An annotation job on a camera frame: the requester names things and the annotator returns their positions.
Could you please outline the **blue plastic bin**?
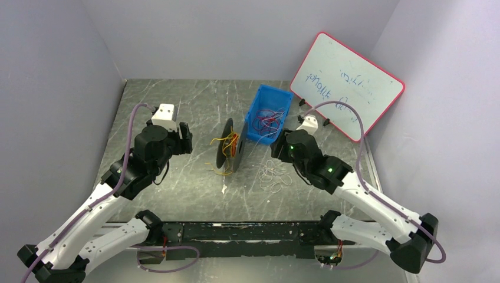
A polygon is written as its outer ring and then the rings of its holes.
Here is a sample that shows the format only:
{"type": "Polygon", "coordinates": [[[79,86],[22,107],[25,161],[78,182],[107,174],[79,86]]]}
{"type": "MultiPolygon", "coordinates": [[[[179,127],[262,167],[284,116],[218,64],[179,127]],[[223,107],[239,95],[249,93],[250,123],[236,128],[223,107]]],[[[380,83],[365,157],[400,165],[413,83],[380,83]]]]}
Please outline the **blue plastic bin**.
{"type": "Polygon", "coordinates": [[[270,145],[281,132],[289,113],[293,93],[262,84],[247,112],[247,138],[270,145]]]}

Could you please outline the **grey perforated cable spool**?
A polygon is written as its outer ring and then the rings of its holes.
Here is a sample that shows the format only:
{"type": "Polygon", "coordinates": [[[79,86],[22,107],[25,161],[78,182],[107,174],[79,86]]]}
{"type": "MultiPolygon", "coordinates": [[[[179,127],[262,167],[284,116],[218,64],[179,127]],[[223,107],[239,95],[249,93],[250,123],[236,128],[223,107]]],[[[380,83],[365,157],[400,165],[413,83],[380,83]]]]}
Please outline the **grey perforated cable spool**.
{"type": "Polygon", "coordinates": [[[215,170],[222,169],[222,171],[216,172],[217,175],[227,176],[238,171],[242,161],[247,135],[247,122],[244,122],[241,132],[238,133],[234,129],[233,119],[227,119],[221,136],[212,139],[210,142],[211,144],[214,142],[218,143],[215,170]]]}

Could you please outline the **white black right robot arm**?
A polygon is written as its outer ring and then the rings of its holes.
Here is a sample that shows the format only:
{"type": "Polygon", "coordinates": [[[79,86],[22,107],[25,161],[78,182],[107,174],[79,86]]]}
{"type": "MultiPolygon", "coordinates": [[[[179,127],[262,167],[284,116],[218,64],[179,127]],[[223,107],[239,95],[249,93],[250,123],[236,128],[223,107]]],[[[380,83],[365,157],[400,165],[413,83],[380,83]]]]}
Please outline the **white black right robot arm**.
{"type": "Polygon", "coordinates": [[[380,251],[413,274],[430,262],[428,256],[437,244],[437,217],[413,212],[374,189],[348,163],[324,154],[306,130],[285,129],[270,148],[273,158],[292,164],[309,185],[351,203],[373,220],[358,221],[330,210],[318,224],[332,237],[380,251]]]}

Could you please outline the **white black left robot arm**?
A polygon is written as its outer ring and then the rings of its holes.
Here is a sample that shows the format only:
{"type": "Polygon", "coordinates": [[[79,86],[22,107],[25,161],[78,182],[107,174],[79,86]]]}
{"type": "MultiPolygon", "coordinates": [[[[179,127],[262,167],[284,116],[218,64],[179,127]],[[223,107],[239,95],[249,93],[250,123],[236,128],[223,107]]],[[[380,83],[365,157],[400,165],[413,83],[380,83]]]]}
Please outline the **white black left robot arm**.
{"type": "Polygon", "coordinates": [[[38,244],[17,253],[27,275],[38,282],[82,282],[97,266],[134,246],[169,239],[166,225],[150,210],[142,210],[125,225],[101,237],[96,232],[115,212],[153,185],[169,168],[170,158],[193,150],[193,135],[185,122],[149,122],[136,136],[128,136],[126,150],[102,176],[77,211],[38,244]]]}

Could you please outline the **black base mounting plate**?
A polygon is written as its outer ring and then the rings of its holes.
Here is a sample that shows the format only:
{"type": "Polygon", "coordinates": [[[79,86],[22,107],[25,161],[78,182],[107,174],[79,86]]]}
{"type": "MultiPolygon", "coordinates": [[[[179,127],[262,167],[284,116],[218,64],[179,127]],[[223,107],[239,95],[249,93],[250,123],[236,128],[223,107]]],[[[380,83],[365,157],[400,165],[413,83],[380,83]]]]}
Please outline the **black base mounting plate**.
{"type": "Polygon", "coordinates": [[[326,259],[340,240],[317,221],[164,222],[141,246],[172,248],[166,259],[294,256],[326,259]]]}

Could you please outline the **white board red frame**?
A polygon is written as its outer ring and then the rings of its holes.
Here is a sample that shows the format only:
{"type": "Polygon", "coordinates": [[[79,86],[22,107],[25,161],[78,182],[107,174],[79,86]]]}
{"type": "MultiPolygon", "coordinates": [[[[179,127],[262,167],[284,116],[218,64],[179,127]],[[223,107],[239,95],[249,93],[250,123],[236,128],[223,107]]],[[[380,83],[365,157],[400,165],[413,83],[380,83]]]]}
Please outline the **white board red frame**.
{"type": "Polygon", "coordinates": [[[352,48],[319,32],[290,90],[354,142],[403,94],[405,84],[352,48]]]}

